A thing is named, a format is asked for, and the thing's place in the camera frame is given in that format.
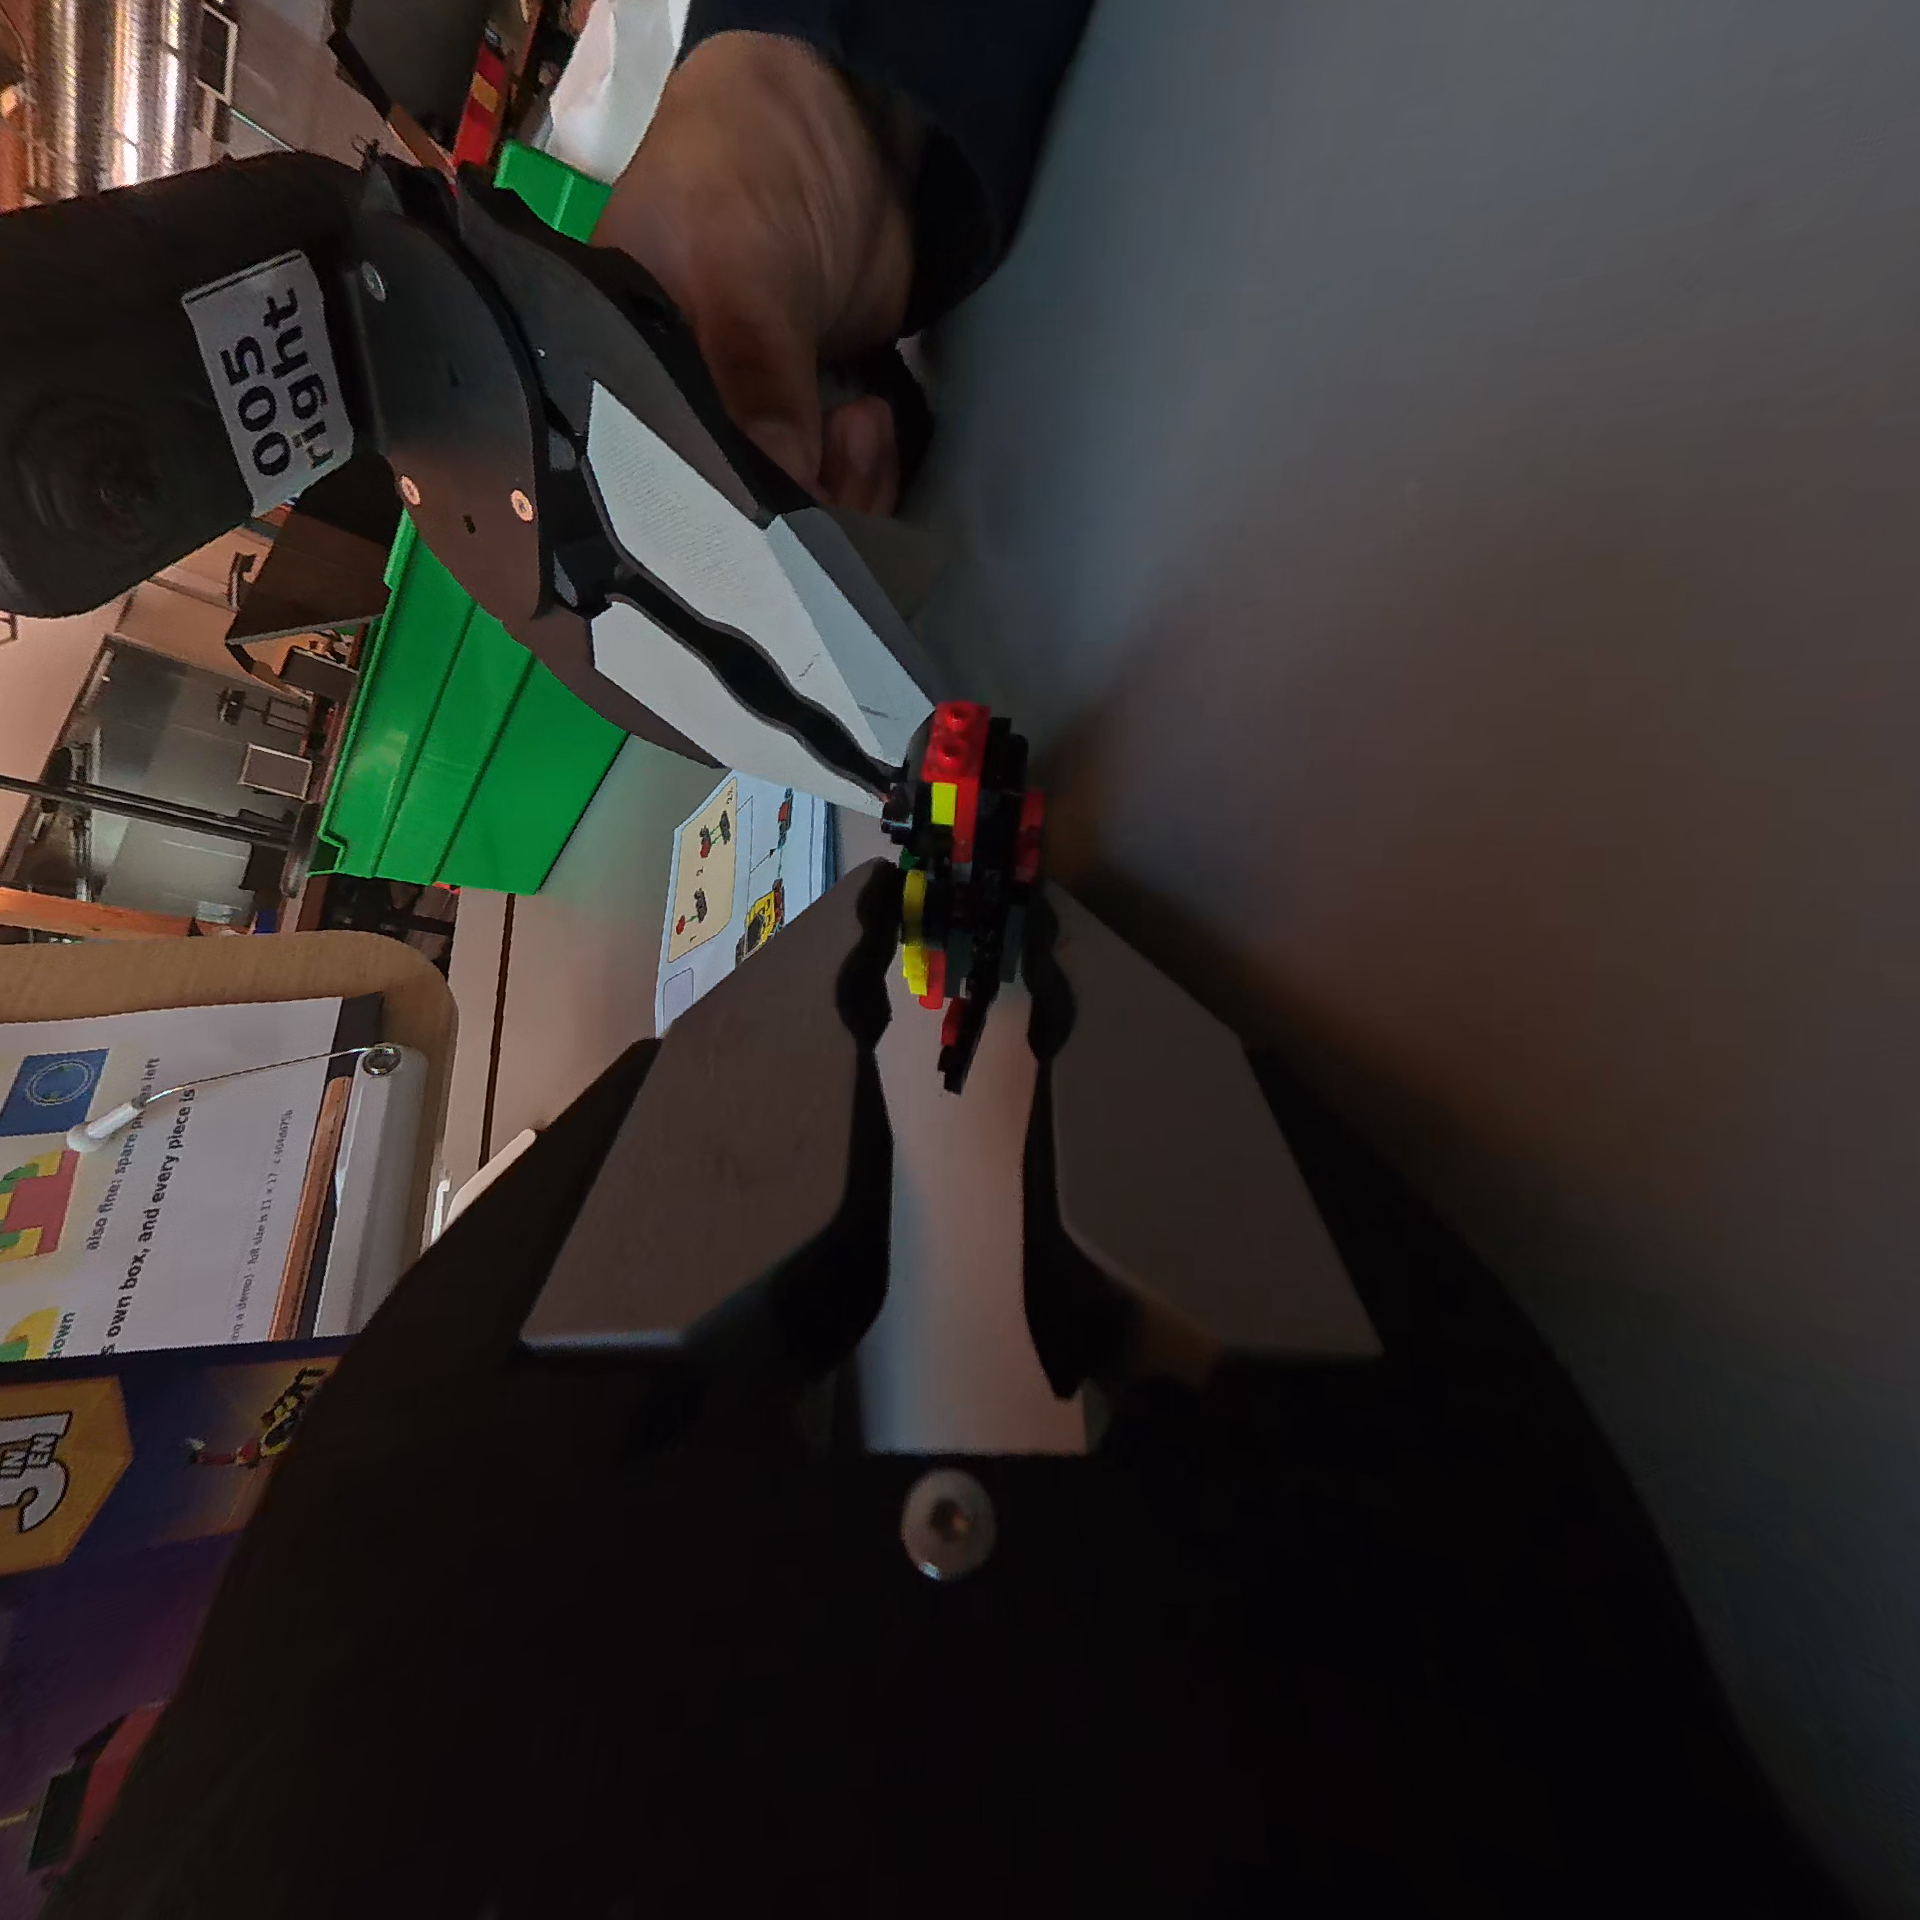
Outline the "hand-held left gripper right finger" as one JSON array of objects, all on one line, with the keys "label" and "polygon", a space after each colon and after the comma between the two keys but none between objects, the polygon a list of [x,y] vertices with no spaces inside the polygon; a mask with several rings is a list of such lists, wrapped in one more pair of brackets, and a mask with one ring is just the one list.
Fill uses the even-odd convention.
[{"label": "hand-held left gripper right finger", "polygon": [[1379,1361],[1239,1038],[1053,883],[1023,983],[1023,1318],[1051,1391]]}]

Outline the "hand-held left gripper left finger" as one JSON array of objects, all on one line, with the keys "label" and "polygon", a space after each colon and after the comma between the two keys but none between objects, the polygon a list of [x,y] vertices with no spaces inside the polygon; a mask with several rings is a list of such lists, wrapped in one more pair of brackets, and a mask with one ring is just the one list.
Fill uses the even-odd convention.
[{"label": "hand-held left gripper left finger", "polygon": [[727,1395],[845,1363],[888,1277],[877,1075],[900,871],[868,861],[656,1047],[518,1345],[665,1361]]}]

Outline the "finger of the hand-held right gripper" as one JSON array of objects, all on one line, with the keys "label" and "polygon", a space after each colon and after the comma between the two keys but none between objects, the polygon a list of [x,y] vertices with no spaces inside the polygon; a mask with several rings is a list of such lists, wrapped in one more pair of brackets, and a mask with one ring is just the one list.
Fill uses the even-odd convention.
[{"label": "finger of the hand-held right gripper", "polygon": [[724,687],[713,668],[649,614],[613,605],[591,621],[591,663],[615,687],[728,770],[767,783],[790,783],[819,799],[881,813],[872,796],[795,737],[753,715]]},{"label": "finger of the hand-held right gripper", "polygon": [[821,507],[757,518],[636,407],[591,388],[584,466],[617,551],[695,620],[699,637],[743,641],[744,673],[769,692],[735,698],[767,723],[807,715],[859,755],[903,755],[940,695],[893,596],[847,529]]}]

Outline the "black yellow red lego model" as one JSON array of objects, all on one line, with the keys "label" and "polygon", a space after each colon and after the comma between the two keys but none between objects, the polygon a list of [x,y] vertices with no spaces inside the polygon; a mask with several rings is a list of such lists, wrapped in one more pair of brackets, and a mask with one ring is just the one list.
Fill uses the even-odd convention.
[{"label": "black yellow red lego model", "polygon": [[903,983],[941,1020],[936,1071],[948,1094],[965,1090],[996,994],[1021,971],[1046,813],[1027,763],[1027,741],[1005,715],[935,703],[879,815],[903,876]]}]

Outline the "person's right forearm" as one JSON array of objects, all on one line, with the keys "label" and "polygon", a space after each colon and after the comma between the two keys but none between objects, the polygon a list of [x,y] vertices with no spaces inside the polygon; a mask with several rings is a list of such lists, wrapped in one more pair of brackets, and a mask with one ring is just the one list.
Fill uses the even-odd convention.
[{"label": "person's right forearm", "polygon": [[923,132],[903,333],[943,321],[1013,245],[1089,2],[695,2],[680,50],[721,33],[800,42]]}]

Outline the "lego instruction booklet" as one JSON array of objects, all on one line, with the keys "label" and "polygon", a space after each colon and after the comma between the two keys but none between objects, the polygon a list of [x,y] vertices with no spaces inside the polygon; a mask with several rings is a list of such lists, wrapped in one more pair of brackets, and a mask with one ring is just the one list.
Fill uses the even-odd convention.
[{"label": "lego instruction booklet", "polygon": [[832,805],[727,773],[675,829],[656,1034],[767,946],[835,881]]}]

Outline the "purple lego box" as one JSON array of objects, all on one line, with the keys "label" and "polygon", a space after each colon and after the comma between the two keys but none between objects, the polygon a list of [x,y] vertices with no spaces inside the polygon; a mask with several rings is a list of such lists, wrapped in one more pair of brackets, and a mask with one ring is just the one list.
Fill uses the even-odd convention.
[{"label": "purple lego box", "polygon": [[102,1829],[238,1531],[348,1335],[80,1354],[3,1345],[3,1915]]}]

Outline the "person's right hand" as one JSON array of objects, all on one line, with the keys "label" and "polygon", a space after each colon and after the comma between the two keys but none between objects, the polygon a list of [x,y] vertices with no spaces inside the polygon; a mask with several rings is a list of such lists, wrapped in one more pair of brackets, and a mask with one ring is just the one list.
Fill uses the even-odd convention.
[{"label": "person's right hand", "polygon": [[662,85],[591,235],[678,308],[731,422],[839,509],[900,497],[888,405],[824,405],[821,377],[900,338],[926,141],[800,38],[720,33]]}]

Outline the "white rounded panel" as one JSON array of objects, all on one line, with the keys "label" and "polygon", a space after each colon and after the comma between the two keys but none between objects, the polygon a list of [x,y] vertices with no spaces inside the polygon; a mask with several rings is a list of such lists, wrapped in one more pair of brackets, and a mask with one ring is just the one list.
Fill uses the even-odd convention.
[{"label": "white rounded panel", "polygon": [[494,1187],[536,1140],[539,1131],[526,1127],[503,1143],[497,1153],[494,1153],[460,1187],[452,1183],[449,1174],[441,1178],[427,1213],[423,1247],[437,1244],[449,1222],[460,1219],[489,1187]]}]

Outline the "silver metal cylinder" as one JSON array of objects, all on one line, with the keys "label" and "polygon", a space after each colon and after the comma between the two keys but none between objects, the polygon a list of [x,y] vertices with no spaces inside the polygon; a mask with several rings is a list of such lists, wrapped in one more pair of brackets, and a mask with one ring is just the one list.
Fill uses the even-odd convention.
[{"label": "silver metal cylinder", "polygon": [[331,1174],[327,1258],[310,1335],[348,1337],[385,1301],[419,1247],[413,1207],[424,1058],[398,1043],[359,1052]]}]

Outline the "grey metal cabinet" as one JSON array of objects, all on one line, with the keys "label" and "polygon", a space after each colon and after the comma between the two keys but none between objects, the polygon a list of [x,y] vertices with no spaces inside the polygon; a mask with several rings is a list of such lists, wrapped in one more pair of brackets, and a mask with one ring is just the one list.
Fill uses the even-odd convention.
[{"label": "grey metal cabinet", "polygon": [[304,858],[364,621],[235,641],[260,547],[220,547],[84,614],[5,612],[5,886],[265,929]]}]

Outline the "printed paper sheet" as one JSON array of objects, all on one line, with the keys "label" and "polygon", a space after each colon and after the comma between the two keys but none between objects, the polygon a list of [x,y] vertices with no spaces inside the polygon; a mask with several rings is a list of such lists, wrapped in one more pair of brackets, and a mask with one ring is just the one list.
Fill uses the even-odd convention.
[{"label": "printed paper sheet", "polygon": [[348,999],[3,1029],[3,1358],[268,1337]]}]

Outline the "silver ventilation duct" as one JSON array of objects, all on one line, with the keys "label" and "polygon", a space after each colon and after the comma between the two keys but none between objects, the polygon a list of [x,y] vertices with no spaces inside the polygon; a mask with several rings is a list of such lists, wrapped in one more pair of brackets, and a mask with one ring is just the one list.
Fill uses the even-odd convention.
[{"label": "silver ventilation duct", "polygon": [[5,210],[220,161],[235,58],[231,5],[5,2]]}]

